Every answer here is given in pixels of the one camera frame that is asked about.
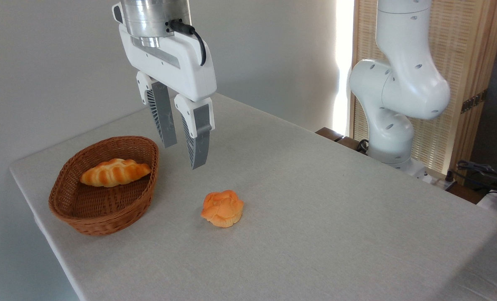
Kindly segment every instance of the orange bun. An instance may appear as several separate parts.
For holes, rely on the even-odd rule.
[[[146,163],[115,158],[87,170],[79,181],[94,187],[114,187],[137,181],[149,173],[151,169]]]
[[[217,227],[231,227],[241,219],[244,205],[232,190],[212,192],[206,196],[200,215]]]

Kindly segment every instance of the black cord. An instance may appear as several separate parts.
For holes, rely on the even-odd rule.
[[[202,40],[202,38],[200,37],[199,34],[197,34],[196,30],[194,29],[193,26],[189,25],[189,24],[185,24],[180,20],[172,20],[169,22],[170,24],[170,28],[172,28],[172,30],[174,30],[175,32],[180,32],[180,33],[184,33],[188,36],[196,36],[199,44],[200,44],[200,51],[202,53],[202,62],[200,63],[200,66],[203,66],[204,63],[206,63],[206,46],[204,45],[204,41]]]
[[[193,29],[191,32],[196,36],[198,42],[200,43],[200,51],[202,52],[202,63],[200,63],[200,66],[203,66],[206,63],[206,46],[204,46],[204,41],[200,35],[197,34],[196,30]]]
[[[359,143],[358,146],[356,147],[357,152],[365,152],[367,153],[367,149],[369,148],[369,140],[367,139],[362,139]]]
[[[475,180],[475,179],[472,179],[472,178],[470,178],[470,177],[466,177],[465,175],[462,175],[461,173],[457,173],[457,171],[456,171],[456,170],[454,170],[454,169],[449,169],[449,171],[451,171],[453,174],[455,174],[455,175],[457,175],[457,176],[461,177],[462,179],[466,179],[466,180],[468,180],[468,181],[471,181],[472,183],[475,183],[475,184],[477,184],[477,185],[481,185],[481,186],[486,187],[486,188],[488,188],[488,189],[490,189],[490,190],[495,190],[495,191],[497,191],[497,186],[494,186],[494,185],[489,185],[489,184],[486,184],[486,183],[482,183],[482,182],[479,182],[479,181],[477,181],[477,180]]]

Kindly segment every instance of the croissant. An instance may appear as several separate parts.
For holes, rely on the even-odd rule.
[[[231,227],[241,219],[244,205],[232,190],[212,192],[206,196],[200,215],[217,227]]]
[[[95,187],[114,187],[137,181],[150,172],[146,163],[138,164],[134,160],[115,158],[87,170],[79,181]]]

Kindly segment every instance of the brown wicker basket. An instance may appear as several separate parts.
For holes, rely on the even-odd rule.
[[[151,173],[137,181],[111,188],[79,182],[81,175],[113,158],[146,163]],[[70,158],[55,181],[49,196],[53,214],[87,235],[107,235],[137,221],[151,204],[157,179],[159,149],[145,137],[122,136],[105,139]]]

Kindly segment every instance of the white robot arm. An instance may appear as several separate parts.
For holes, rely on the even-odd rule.
[[[376,42],[389,61],[364,59],[350,75],[369,124],[368,156],[420,179],[425,168],[410,157],[414,128],[406,116],[434,119],[450,99],[428,46],[431,4],[379,0]]]
[[[205,164],[217,89],[209,48],[191,24],[188,0],[122,0],[113,17],[143,103],[151,108],[165,147],[177,143],[167,87],[180,111],[193,169]]]

